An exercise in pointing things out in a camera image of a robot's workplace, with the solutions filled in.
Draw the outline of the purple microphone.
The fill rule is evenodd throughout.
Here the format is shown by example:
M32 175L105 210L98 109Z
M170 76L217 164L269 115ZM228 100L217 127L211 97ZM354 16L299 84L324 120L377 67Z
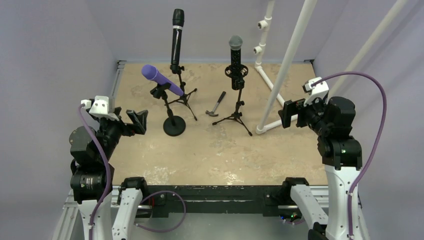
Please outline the purple microphone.
M177 96L184 94L183 90L167 77L159 72L159 70L150 64L146 64L141 69L141 74L149 81L156 82L159 85L170 84L169 90Z

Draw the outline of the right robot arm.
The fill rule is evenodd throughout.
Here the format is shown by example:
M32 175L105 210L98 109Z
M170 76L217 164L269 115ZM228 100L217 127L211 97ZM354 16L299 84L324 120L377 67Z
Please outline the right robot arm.
M278 112L282 126L291 125L297 115L298 128L309 127L317 134L317 149L328 183L328 211L325 212L300 180L286 179L280 196L288 204L296 203L308 225L309 240L361 240L358 216L358 191L354 185L361 172L362 147L351 135L356 115L355 105L347 98L335 96L324 103L316 98L288 100Z

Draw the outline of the black round-base mic stand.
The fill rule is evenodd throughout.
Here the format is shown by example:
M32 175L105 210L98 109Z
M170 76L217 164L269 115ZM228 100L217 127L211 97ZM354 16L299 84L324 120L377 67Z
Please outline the black round-base mic stand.
M163 130L168 136L176 137L181 135L186 130L186 122L182 117L174 115L172 109L169 106L167 90L170 87L170 83L165 83L162 85L158 83L156 87L150 91L150 94L154 98L162 99L164 101L168 117L163 122Z

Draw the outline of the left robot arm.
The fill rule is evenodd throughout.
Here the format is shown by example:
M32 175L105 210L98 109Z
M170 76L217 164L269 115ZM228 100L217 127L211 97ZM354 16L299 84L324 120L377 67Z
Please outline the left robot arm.
M69 136L70 154L73 157L70 187L83 220L84 238L111 240L112 183L115 169L109 160L121 137L146 133L149 112L127 110L130 123L123 122L120 117L117 120L94 117L99 123L98 130L87 124L82 112L82 106L79 106L77 113L82 126Z

